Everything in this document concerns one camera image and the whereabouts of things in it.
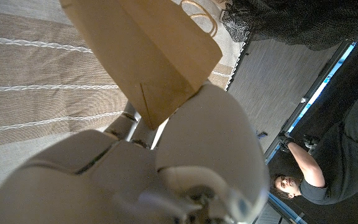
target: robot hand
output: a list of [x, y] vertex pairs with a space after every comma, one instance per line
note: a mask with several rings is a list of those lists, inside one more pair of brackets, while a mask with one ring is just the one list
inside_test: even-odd
[[0, 223], [251, 223], [268, 172], [242, 108], [206, 84], [155, 131], [126, 111], [44, 150], [0, 188]]

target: cardboard flap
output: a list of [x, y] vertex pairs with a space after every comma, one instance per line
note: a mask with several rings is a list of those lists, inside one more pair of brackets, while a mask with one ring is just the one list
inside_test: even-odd
[[96, 58], [150, 128], [195, 94], [222, 57], [170, 0], [60, 0]]
[[157, 128], [175, 110], [188, 99], [194, 91], [187, 88], [171, 88], [170, 86], [157, 86], [153, 83], [141, 83], [145, 105], [150, 117], [158, 118], [150, 121], [149, 126]]

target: striped fabric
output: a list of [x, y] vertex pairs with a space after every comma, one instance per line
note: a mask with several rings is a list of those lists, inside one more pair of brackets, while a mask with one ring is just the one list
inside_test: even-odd
[[107, 126], [126, 101], [73, 26], [0, 13], [0, 145]]

